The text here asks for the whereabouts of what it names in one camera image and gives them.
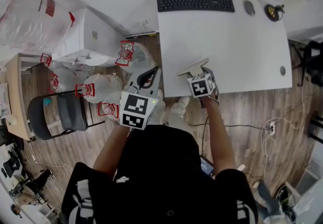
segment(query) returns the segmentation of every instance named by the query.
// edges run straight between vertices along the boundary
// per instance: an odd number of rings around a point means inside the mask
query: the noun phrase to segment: wooden floor
[[[138,38],[136,41],[144,44],[151,52],[156,63],[161,66],[159,36]],[[293,51],[291,52],[291,57],[292,65],[297,65],[299,62]],[[117,72],[124,81],[129,77],[117,67],[97,68],[96,72],[102,74]],[[34,68],[31,74],[22,75],[26,108],[33,97],[48,94],[49,79],[50,71],[42,65]],[[265,180],[272,192],[284,181],[294,184],[298,182],[308,164],[314,145],[313,140],[306,138],[304,128],[307,126],[311,113],[315,110],[321,111],[322,100],[319,97],[322,96],[322,93],[310,81],[305,81],[303,88],[297,87],[299,80],[300,72],[296,70],[293,73],[293,88],[290,89],[220,95],[221,113],[226,125],[242,124],[261,128],[266,120],[281,117],[295,108],[285,118],[296,127],[303,123],[302,127],[293,129],[288,122],[281,120],[276,126],[276,134],[273,136],[277,142],[277,151],[268,158]],[[303,99],[306,99],[304,101],[305,112],[303,112],[301,103],[302,93]],[[168,111],[176,100],[176,98],[165,99]],[[91,108],[93,116],[95,116],[94,122],[96,123],[103,117],[97,116],[95,105],[92,105]],[[59,118],[55,101],[51,105],[45,106],[44,110],[47,123],[52,123]],[[190,125],[205,123],[206,111],[201,109],[199,100],[191,99],[185,114],[185,120]],[[204,140],[202,140],[204,125],[192,128],[200,151],[206,153],[207,157],[211,159],[208,127],[205,129]],[[88,166],[93,166],[112,129],[113,123],[107,120],[106,123],[92,127],[85,132],[76,132],[48,141],[37,139],[35,142],[25,142],[23,156],[26,159],[26,168],[34,175],[41,169],[47,168],[44,165],[35,164],[32,155],[36,157],[37,161],[51,165],[67,163],[73,167],[76,162],[81,161]],[[52,133],[56,134],[58,131],[54,129]],[[250,127],[227,127],[227,131],[234,147],[237,164],[245,164],[245,172],[254,177],[263,176],[265,155],[261,151],[261,130]],[[268,142],[268,153],[271,153],[272,149],[273,144]],[[49,166],[48,168],[56,173],[57,178],[53,181],[48,181],[44,190],[45,198],[48,199],[49,203],[60,209],[72,171],[68,167]],[[256,180],[249,175],[248,179],[251,184]]]

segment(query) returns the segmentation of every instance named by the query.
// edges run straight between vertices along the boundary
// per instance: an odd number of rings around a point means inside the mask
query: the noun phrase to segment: black chair
[[[303,56],[300,54],[295,45],[290,45],[295,49],[297,56],[299,57],[301,63],[293,68],[302,68],[302,80],[298,86],[302,87],[304,84],[305,72],[311,76],[311,82],[314,85],[323,87],[323,42],[317,43],[315,41],[310,41],[305,48],[300,50],[304,51]],[[312,56],[312,50],[319,50],[319,54]]]
[[[16,156],[14,156],[11,151],[8,151],[8,154],[9,154],[10,158],[8,161],[6,161],[4,163],[4,169],[5,169],[8,177],[11,178],[12,175],[14,174],[14,171],[16,171],[20,168],[20,162],[19,162],[19,159]]]
[[[64,129],[62,133],[53,136],[50,134],[47,127],[43,109],[44,98],[51,96],[57,96],[59,115]],[[88,125],[87,123],[84,100],[82,97],[77,97],[75,95],[75,91],[66,91],[45,96],[38,96],[33,98],[28,106],[30,126],[36,137],[42,140],[49,140],[76,131],[85,131],[89,127],[105,122],[103,121],[94,124],[91,107],[89,108],[92,125]]]

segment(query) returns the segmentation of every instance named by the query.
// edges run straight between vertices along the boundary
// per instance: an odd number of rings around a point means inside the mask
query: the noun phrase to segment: person
[[[266,207],[256,201],[259,217],[264,224],[292,224],[288,216],[282,212],[279,203],[271,197],[270,191],[263,181],[253,184],[259,196],[265,201]]]
[[[238,171],[218,103],[206,107],[215,180],[201,169],[199,148],[183,120],[189,97],[170,111],[169,125],[158,116],[160,97],[144,130],[115,125],[93,168],[77,163],[62,213],[68,223],[179,221],[257,223],[257,210],[246,176]]]
[[[27,182],[23,189],[15,196],[14,203],[11,205],[11,211],[15,215],[20,215],[20,206],[32,203],[37,200],[36,194],[40,191],[46,184],[47,180],[53,180],[56,174],[51,170],[45,170],[43,173],[36,178],[34,181]]]

